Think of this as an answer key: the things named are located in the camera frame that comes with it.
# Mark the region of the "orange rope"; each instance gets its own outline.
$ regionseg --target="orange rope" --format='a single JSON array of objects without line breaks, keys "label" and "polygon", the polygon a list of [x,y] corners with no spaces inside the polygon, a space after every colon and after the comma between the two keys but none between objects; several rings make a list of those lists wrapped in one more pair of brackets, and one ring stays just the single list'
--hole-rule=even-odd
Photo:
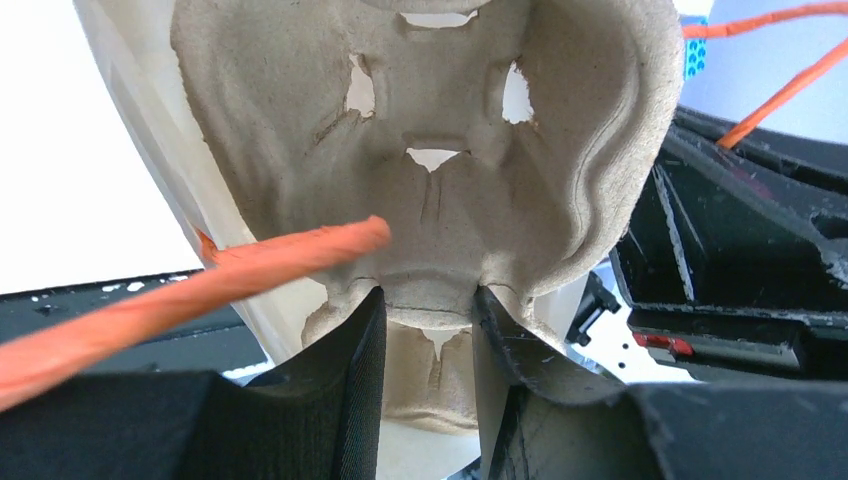
[{"label": "orange rope", "polygon": [[[813,15],[848,15],[848,2],[804,5],[723,25],[687,25],[683,27],[683,36],[685,38],[730,37],[750,32],[766,25]],[[796,75],[786,86],[781,88],[766,103],[756,109],[754,113],[745,117],[738,125],[719,139],[717,143],[727,149],[733,148],[740,140],[754,131],[768,115],[783,106],[783,104],[788,102],[798,92],[827,73],[828,70],[846,57],[848,57],[848,39],[837,45],[813,66]]]},{"label": "orange rope", "polygon": [[124,348],[228,303],[353,261],[387,245],[390,238],[386,222],[371,217],[230,250],[214,249],[220,261],[214,269],[0,345],[0,412]]}]

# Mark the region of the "black plastic part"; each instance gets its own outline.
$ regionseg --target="black plastic part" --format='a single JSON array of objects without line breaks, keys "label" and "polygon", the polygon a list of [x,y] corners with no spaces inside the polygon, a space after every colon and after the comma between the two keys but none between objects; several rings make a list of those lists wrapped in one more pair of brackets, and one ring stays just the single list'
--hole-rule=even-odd
[{"label": "black plastic part", "polygon": [[807,142],[798,158],[760,131],[731,152],[713,142],[725,127],[678,110],[610,256],[625,301],[799,320],[848,339],[848,146]]},{"label": "black plastic part", "polygon": [[[482,478],[836,480],[848,471],[840,447],[848,443],[846,384],[607,384],[606,395],[575,397],[571,389],[551,388],[550,372],[533,372],[553,361],[512,355],[511,347],[538,339],[526,330],[515,337],[522,327],[491,292],[479,290],[476,304]],[[562,358],[555,368],[580,368]],[[583,387],[593,386],[584,380]],[[480,401],[480,392],[497,391],[506,397],[500,408],[492,408],[497,399]],[[486,448],[483,433],[491,431],[496,439]]]},{"label": "black plastic part", "polygon": [[595,272],[589,272],[583,297],[580,299],[580,304],[577,305],[574,320],[565,334],[565,341],[577,343],[584,347],[589,345],[592,337],[589,336],[588,331],[595,320],[600,318],[604,312],[617,313],[620,308],[621,305],[619,305],[615,295],[604,288],[601,277]]},{"label": "black plastic part", "polygon": [[0,414],[0,478],[374,478],[385,341],[374,289],[247,388],[211,372],[73,378]]},{"label": "black plastic part", "polygon": [[[175,272],[0,295],[0,343],[181,281],[194,273]],[[87,372],[223,372],[264,361],[265,353],[253,334],[235,310],[226,307],[124,350]]]},{"label": "black plastic part", "polygon": [[688,343],[694,355],[675,355],[679,361],[731,360],[786,375],[801,374],[807,366],[802,322],[634,310],[627,323],[634,332]]}]

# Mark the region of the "white wall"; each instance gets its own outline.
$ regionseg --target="white wall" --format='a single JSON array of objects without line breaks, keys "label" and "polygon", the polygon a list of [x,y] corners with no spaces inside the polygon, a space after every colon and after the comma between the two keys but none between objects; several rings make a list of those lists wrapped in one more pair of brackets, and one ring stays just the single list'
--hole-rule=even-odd
[{"label": "white wall", "polygon": [[71,2],[4,2],[0,58],[0,294],[199,267]]},{"label": "white wall", "polygon": [[[717,0],[710,23],[795,7],[810,0]],[[763,104],[798,72],[848,37],[848,16],[811,17],[707,41],[706,69],[681,103],[733,121]],[[835,66],[761,124],[793,135],[848,143],[848,61]]]}]

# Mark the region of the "hole in cardboard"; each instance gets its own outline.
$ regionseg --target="hole in cardboard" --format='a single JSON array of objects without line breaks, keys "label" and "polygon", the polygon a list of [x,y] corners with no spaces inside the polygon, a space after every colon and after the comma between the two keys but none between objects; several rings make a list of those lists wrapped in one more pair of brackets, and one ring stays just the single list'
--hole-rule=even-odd
[{"label": "hole in cardboard", "polygon": [[509,66],[504,85],[503,119],[515,125],[533,119],[533,106],[530,105],[530,85],[518,69],[515,62]]},{"label": "hole in cardboard", "polygon": [[436,350],[436,360],[442,359],[442,347],[448,340],[460,334],[461,330],[430,330],[422,328],[421,332],[428,340],[433,342],[433,348]]},{"label": "hole in cardboard", "polygon": [[426,168],[428,172],[433,173],[443,163],[453,158],[459,152],[456,150],[440,150],[436,148],[407,148],[406,153],[412,157],[415,163]]},{"label": "hole in cardboard", "polygon": [[421,28],[456,28],[461,27],[478,15],[477,10],[464,13],[401,13],[406,23]]},{"label": "hole in cardboard", "polygon": [[848,238],[848,218],[837,217],[827,213],[819,213],[810,221],[813,227],[828,240]]},{"label": "hole in cardboard", "polygon": [[362,118],[374,116],[374,82],[362,68],[360,55],[350,55],[353,67],[350,70],[350,87],[345,96],[345,110],[356,110]]}]

